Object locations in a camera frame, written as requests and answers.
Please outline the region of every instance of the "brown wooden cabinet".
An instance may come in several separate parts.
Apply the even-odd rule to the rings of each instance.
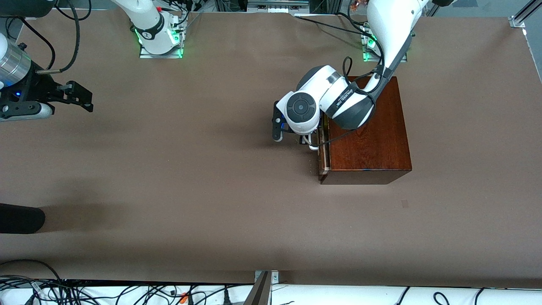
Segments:
[[[363,88],[369,78],[358,81]],[[347,132],[324,116],[321,141]],[[324,185],[385,185],[412,170],[397,78],[377,99],[376,112],[360,129],[319,150]]]

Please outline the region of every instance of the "black cylinder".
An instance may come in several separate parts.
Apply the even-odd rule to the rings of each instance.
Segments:
[[[0,233],[32,234],[44,222],[45,213],[39,208],[0,204]]]

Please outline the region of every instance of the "wooden box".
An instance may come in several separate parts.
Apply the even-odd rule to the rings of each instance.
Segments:
[[[358,81],[363,88],[368,78]],[[319,139],[347,132],[324,116]],[[377,99],[376,112],[360,129],[319,150],[323,185],[385,185],[412,170],[399,84],[393,77]]]

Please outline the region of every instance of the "silver metal cylinder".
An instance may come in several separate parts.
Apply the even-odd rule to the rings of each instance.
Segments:
[[[0,81],[5,86],[15,84],[27,75],[31,64],[32,60],[28,54],[8,41],[8,50],[0,60]]]

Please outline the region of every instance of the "table surface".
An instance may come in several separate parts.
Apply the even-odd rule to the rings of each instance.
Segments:
[[[72,21],[32,24],[65,65]],[[128,27],[119,9],[93,12],[54,76],[91,90],[94,113],[0,126],[0,202],[48,215],[40,234],[0,236],[1,259],[64,278],[540,286],[542,85],[505,18],[420,19],[396,73],[413,171],[386,186],[322,186],[314,152],[271,139],[273,102],[310,68],[348,55],[352,75],[372,68],[358,35],[209,13],[185,58],[140,60]],[[19,42],[49,61],[27,29]]]

